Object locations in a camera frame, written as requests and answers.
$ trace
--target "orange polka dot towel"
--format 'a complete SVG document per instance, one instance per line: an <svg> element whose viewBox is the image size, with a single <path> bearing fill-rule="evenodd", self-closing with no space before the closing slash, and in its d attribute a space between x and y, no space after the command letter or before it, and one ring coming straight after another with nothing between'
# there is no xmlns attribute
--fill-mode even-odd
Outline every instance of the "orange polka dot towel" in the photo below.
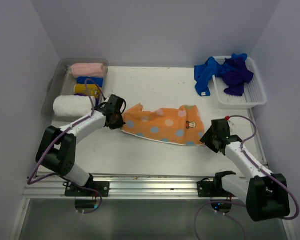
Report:
<svg viewBox="0 0 300 240"><path fill-rule="evenodd" d="M160 108L157 111L143 111L139 103L127 110L122 131L139 138L153 141L198 146L202 145L205 128L197 106L183 105L179 109Z"/></svg>

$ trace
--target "blue towel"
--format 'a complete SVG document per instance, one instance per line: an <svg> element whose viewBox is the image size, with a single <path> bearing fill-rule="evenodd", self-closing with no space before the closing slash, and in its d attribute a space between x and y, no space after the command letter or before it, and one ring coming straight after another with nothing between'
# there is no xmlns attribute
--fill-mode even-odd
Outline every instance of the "blue towel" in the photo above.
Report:
<svg viewBox="0 0 300 240"><path fill-rule="evenodd" d="M236 60L242 58L244 61L247 60L248 55L243 54L232 54L231 59ZM212 76L216 78L222 78L228 72L236 71L236 66L231 66L225 62L223 65L217 63L217 61L211 56L203 65L194 66L194 79L196 80L195 90L200 96L210 96L210 90L208 84Z"/></svg>
<svg viewBox="0 0 300 240"><path fill-rule="evenodd" d="M96 84L98 84L98 86L100 88L102 88L103 84L104 84L104 79L103 78L99 78L99 77L91 77L91 76L79 76L76 79L76 83L77 84L85 84L86 79L92 79L93 81L95 81Z"/></svg>

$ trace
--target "pink towel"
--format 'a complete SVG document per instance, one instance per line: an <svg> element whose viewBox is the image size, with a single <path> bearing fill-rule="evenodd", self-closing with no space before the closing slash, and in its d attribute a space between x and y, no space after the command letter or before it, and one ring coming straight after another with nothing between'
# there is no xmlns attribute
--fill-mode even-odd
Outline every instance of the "pink towel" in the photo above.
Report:
<svg viewBox="0 0 300 240"><path fill-rule="evenodd" d="M97 77L105 76L105 66L102 63L76 63L71 67L72 75L78 77Z"/></svg>

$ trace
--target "purple cloth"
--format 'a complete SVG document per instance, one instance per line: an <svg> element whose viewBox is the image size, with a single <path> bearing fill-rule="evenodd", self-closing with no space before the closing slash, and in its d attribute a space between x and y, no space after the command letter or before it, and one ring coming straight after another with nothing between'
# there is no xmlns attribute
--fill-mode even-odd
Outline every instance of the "purple cloth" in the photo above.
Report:
<svg viewBox="0 0 300 240"><path fill-rule="evenodd" d="M247 69L243 57L225 59L223 66L231 69L221 73L222 80L229 86L224 92L232 96L242 96L245 92L245 83L252 81L254 73Z"/></svg>

